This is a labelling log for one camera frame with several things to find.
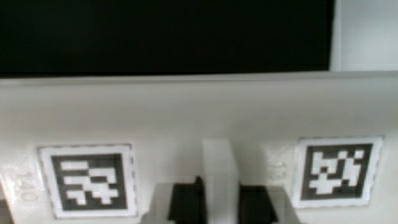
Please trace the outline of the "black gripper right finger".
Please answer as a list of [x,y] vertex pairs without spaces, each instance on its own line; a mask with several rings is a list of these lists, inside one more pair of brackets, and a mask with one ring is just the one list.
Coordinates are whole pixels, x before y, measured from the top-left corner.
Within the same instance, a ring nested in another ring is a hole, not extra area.
[[240,186],[238,224],[302,224],[280,186]]

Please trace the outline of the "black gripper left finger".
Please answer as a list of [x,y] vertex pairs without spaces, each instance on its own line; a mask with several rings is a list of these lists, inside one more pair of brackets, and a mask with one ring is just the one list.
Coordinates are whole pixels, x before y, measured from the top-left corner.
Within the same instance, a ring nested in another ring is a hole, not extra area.
[[200,177],[188,183],[160,183],[140,224],[206,224],[206,194]]

